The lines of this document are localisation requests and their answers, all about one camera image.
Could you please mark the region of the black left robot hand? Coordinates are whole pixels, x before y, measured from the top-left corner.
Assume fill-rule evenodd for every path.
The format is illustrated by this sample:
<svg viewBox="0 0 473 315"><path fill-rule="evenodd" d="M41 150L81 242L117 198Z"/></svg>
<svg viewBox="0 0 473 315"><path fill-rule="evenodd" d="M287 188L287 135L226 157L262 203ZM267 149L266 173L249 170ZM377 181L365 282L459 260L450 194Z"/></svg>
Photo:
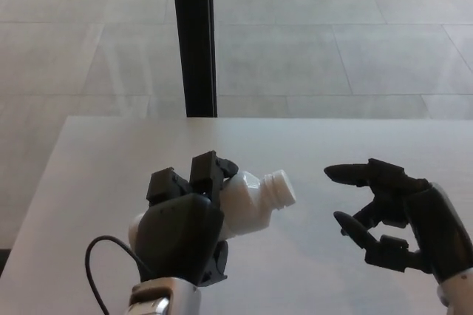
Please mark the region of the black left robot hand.
<svg viewBox="0 0 473 315"><path fill-rule="evenodd" d="M152 174L149 207L130 242L140 259L141 281L175 277L206 287L226 280L220 193L238 171L234 162L210 151L193 158L188 180L172 167Z"/></svg>

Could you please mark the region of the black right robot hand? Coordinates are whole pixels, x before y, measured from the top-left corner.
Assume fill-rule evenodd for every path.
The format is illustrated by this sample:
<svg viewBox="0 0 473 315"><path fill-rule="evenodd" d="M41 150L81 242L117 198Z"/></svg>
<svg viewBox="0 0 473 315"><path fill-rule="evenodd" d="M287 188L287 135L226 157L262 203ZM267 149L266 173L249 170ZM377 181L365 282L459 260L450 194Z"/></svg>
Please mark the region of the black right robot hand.
<svg viewBox="0 0 473 315"><path fill-rule="evenodd" d="M472 268L472 240L439 185L374 158L328 166L324 173L335 183L368 187L373 193L372 201L354 215L333 214L341 233L365 251L367 264L399 272L416 269L433 275L438 283ZM397 237L375 239L370 229L379 223L411 227L418 250L410 251L408 242Z"/></svg>

